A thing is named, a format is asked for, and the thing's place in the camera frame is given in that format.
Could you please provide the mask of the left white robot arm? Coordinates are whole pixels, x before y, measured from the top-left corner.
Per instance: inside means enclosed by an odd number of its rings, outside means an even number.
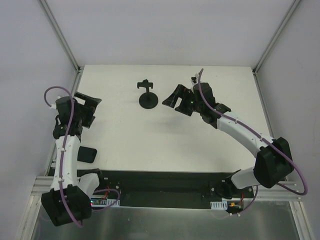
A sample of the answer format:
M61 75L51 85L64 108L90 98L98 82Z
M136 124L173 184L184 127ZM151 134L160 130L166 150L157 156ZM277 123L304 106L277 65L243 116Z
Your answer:
M75 223L92 215L91 197L105 191L106 183L98 168L77 176L77 162L81 154L81 136L84 128L90 128L100 98L80 92L58 98L49 107L57 110L53 138L56 162L53 180L48 192L41 196L41 203L54 226Z

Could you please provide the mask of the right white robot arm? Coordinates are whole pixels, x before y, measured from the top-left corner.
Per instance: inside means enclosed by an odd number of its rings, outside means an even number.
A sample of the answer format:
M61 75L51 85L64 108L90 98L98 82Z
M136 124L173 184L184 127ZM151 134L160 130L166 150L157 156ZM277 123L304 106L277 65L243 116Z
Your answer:
M205 123L230 135L255 157L253 167L237 170L215 185L215 193L221 198L230 200L251 186L270 189L293 172L293 166L287 161L292 157L288 141L267 136L268 142L263 142L240 125L228 106L216 102L208 83L195 84L191 89L179 84L162 104L187 116L200 114Z

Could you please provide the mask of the black phone stand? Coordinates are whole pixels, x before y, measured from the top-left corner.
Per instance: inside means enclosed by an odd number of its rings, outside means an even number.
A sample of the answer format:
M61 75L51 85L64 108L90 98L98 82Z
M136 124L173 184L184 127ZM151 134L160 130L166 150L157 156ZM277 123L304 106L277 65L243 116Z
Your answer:
M155 108L158 103L159 99L158 96L151 92L150 89L153 89L154 84L152 82L149 82L148 79L144 79L141 82L137 83L137 88L145 88L146 92L144 92L140 97L139 97L139 105L147 110Z

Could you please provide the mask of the black smartphone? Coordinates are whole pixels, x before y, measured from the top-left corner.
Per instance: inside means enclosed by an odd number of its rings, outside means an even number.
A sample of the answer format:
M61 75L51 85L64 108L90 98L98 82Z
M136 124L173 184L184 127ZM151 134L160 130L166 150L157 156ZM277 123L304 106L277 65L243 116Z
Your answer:
M80 146L77 154L77 161L92 164L97 156L97 149L91 147Z

